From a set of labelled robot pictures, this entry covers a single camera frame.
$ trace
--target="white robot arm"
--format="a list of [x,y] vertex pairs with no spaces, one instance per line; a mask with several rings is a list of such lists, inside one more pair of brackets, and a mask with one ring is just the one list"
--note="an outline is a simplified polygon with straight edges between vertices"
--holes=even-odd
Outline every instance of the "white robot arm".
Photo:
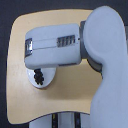
[[84,46],[85,58],[91,58],[90,64],[99,71],[102,68],[103,76],[91,104],[91,128],[128,128],[128,57],[121,17],[110,7],[97,8],[87,18],[82,36],[79,33],[76,24],[28,32],[26,67],[35,70],[79,64]]

